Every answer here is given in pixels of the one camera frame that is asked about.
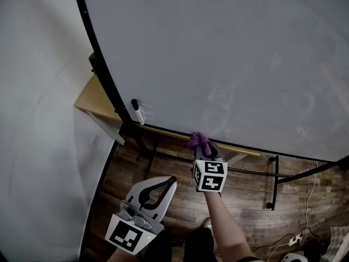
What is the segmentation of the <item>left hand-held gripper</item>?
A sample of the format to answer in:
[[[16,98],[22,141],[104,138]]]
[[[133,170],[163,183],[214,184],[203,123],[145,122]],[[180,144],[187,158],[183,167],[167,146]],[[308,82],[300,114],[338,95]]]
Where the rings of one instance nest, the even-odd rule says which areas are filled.
[[[164,188],[155,203],[149,203],[153,190]],[[135,184],[120,204],[120,211],[113,214],[105,240],[136,255],[152,242],[164,229],[165,217],[177,188],[177,178],[162,176],[149,178]]]

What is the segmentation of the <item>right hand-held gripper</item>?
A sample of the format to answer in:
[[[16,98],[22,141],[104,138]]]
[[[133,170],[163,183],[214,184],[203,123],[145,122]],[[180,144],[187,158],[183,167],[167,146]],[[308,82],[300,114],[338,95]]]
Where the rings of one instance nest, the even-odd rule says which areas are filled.
[[[192,177],[199,192],[221,193],[227,178],[227,163],[223,161],[221,149],[213,142],[209,145],[210,158],[207,160],[205,147],[195,147]]]

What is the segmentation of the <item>purple cloth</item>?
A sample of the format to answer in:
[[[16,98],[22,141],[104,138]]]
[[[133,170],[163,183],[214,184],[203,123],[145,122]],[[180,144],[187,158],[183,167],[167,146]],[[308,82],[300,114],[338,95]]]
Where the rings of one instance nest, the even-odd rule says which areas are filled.
[[[195,132],[186,143],[186,148],[194,150],[196,147],[200,147],[207,156],[212,154],[210,140],[200,132]]]

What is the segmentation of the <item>whiteboard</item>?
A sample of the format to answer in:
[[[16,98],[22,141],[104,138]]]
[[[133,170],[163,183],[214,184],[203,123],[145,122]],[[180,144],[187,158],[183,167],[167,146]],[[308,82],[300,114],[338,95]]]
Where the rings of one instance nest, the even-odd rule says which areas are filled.
[[[139,126],[349,169],[349,0],[76,1],[143,152]]]

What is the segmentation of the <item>person's right forearm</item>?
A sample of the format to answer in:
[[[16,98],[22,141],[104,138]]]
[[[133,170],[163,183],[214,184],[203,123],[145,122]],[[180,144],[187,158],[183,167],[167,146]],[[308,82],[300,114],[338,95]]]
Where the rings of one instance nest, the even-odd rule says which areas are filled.
[[[252,253],[245,235],[229,214],[218,192],[205,192],[213,235],[223,262],[262,262]]]

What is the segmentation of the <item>person's left forearm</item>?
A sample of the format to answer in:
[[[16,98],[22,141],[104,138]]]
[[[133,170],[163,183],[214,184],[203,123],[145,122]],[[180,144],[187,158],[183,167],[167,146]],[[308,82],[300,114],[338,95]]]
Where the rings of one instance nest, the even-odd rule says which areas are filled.
[[[106,262],[133,262],[134,256],[117,248]]]

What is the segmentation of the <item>person's legs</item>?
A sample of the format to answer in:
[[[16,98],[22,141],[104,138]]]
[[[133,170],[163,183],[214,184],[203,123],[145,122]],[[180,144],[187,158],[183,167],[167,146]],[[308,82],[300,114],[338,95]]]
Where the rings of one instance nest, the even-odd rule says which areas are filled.
[[[172,236],[163,230],[147,247],[143,262],[171,262]],[[214,240],[209,228],[193,231],[185,240],[183,262],[218,262]]]

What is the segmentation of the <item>white marker pen black cap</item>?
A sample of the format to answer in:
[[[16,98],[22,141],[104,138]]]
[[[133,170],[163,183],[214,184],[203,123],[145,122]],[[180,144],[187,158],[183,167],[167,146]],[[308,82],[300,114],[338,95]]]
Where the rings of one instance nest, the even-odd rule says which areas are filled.
[[[132,107],[135,111],[135,114],[137,115],[137,119],[140,123],[140,125],[144,125],[145,124],[145,121],[144,121],[144,118],[143,118],[143,115],[142,115],[142,112],[141,112],[141,109],[138,105],[138,102],[136,99],[132,99],[131,100],[131,104],[132,104]]]

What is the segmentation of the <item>wooden table white legs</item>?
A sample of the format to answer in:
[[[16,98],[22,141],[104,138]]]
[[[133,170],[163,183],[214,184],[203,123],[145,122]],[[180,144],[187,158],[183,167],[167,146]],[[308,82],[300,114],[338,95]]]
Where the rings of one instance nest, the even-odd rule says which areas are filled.
[[[123,121],[114,109],[99,79],[93,75],[79,97],[74,107],[86,112],[114,141],[124,145],[125,140],[120,135]],[[242,160],[247,156],[259,157],[258,151],[244,149],[241,147],[216,144],[221,150],[227,150],[225,160],[231,164]]]

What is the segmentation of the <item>checked blanket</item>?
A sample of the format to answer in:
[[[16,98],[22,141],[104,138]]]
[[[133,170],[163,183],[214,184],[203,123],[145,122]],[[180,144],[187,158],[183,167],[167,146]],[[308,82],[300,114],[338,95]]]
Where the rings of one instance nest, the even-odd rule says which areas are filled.
[[[320,262],[349,262],[349,226],[331,227],[330,244]]]

